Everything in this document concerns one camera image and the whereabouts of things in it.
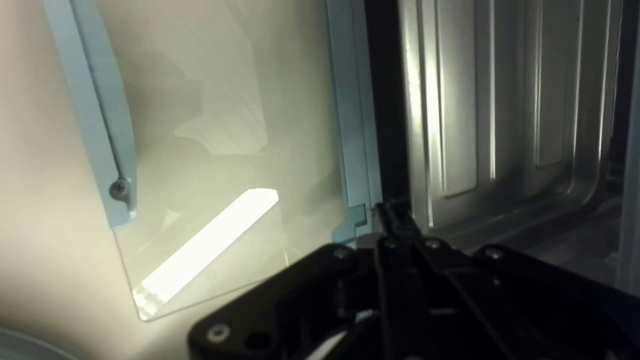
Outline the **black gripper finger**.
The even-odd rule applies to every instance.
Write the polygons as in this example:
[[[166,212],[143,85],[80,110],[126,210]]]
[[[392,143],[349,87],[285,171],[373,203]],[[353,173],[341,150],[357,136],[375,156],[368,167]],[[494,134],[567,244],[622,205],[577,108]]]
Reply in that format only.
[[[396,205],[377,207],[382,239],[377,242],[379,302],[387,360],[426,360],[422,282],[413,258],[413,234]]]

